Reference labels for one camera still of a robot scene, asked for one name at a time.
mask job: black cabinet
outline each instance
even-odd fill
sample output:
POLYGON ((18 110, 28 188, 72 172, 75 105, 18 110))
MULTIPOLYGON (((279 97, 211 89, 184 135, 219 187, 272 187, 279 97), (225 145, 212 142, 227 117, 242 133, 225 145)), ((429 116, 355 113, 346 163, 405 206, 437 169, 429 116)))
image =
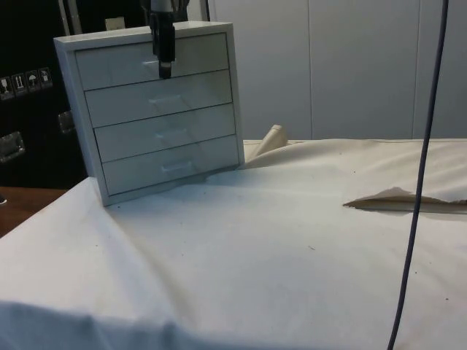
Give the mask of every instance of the black cabinet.
POLYGON ((106 18, 144 25, 139 0, 61 3, 0 1, 0 186, 71 188, 87 176, 53 44, 64 23, 74 33, 70 10, 83 32, 105 30, 106 18))

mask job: white wall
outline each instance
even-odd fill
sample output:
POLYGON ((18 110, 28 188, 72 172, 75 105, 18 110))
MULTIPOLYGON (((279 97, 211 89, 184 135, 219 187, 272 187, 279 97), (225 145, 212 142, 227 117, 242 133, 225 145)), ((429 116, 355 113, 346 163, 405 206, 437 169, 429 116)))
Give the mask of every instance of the white wall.
POLYGON ((312 137, 308 0, 210 1, 213 20, 233 22, 243 134, 273 124, 312 137))
MULTIPOLYGON (((291 139, 423 136, 441 0, 209 3, 234 24, 245 137, 274 123, 291 139)), ((451 0, 434 137, 467 138, 466 17, 467 1, 451 0)))
MULTIPOLYGON (((414 137, 422 138, 439 37, 441 1, 422 0, 414 137)), ((451 0, 433 137, 467 138, 467 1, 451 0)))

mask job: table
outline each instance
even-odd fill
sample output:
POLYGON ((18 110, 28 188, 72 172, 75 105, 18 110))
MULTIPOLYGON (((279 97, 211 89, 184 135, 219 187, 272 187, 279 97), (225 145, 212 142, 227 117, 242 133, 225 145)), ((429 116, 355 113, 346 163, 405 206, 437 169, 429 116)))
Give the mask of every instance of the table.
MULTIPOLYGON (((0 240, 0 349, 385 349, 421 143, 310 141, 104 208, 92 179, 0 240)), ((467 141, 434 141, 425 195, 467 198, 467 141)), ((422 213, 396 346, 464 350, 467 216, 422 213)))
POLYGON ((65 192, 66 190, 0 187, 0 194, 7 199, 5 204, 0 205, 0 238, 65 192))

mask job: cabinet top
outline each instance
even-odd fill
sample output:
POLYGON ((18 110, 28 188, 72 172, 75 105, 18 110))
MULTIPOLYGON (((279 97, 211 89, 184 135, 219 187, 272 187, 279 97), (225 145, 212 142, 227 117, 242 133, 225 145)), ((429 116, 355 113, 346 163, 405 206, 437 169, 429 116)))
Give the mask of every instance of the cabinet top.
MULTIPOLYGON (((175 23, 174 26, 175 36, 177 38, 225 33, 232 30, 231 23, 222 22, 190 21, 175 23)), ((140 42, 150 42, 151 40, 152 35, 149 26, 54 38, 55 47, 60 51, 75 51, 115 45, 137 44, 140 42)))

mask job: drawer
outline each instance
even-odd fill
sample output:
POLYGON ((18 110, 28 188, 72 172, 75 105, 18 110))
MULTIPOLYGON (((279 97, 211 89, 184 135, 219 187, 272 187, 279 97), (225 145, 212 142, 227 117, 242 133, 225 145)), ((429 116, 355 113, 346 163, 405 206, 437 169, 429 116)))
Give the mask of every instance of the drawer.
POLYGON ((86 93, 93 127, 232 102, 228 70, 110 87, 86 93))
POLYGON ((239 163, 235 136, 103 164, 110 195, 202 174, 239 163))
POLYGON ((234 106, 197 109, 95 129, 102 162, 235 134, 234 106))
MULTIPOLYGON (((76 57, 84 90, 159 79, 151 42, 78 51, 76 57)), ((178 39, 175 57, 173 77, 227 69, 225 34, 178 39)))

